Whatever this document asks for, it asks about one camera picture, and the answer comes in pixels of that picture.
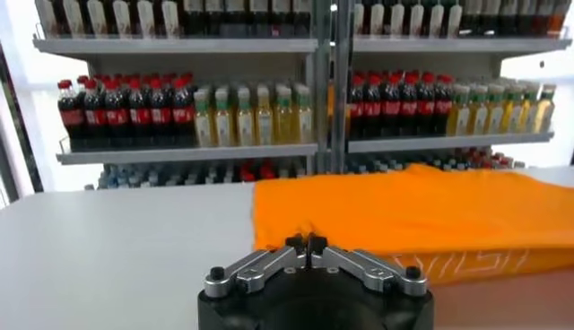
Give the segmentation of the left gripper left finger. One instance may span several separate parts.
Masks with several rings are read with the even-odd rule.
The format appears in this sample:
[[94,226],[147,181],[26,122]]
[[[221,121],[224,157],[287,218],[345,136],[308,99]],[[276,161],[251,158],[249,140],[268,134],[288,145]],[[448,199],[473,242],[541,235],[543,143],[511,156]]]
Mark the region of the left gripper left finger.
[[250,294],[261,291],[265,283],[285,268],[301,268],[307,263],[304,238],[297,234],[285,240],[276,250],[257,250],[227,266],[212,267],[204,278],[204,294],[222,299],[232,290]]

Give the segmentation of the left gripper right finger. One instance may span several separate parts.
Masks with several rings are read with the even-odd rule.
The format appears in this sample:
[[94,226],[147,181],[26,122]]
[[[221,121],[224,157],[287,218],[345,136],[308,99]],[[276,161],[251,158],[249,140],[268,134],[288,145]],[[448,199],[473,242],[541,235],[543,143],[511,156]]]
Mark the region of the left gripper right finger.
[[308,236],[308,255],[312,267],[343,270],[371,291],[385,293],[397,288],[410,297],[422,297],[428,291],[427,279],[418,266],[401,268],[366,250],[345,250],[331,246],[327,238],[314,233]]

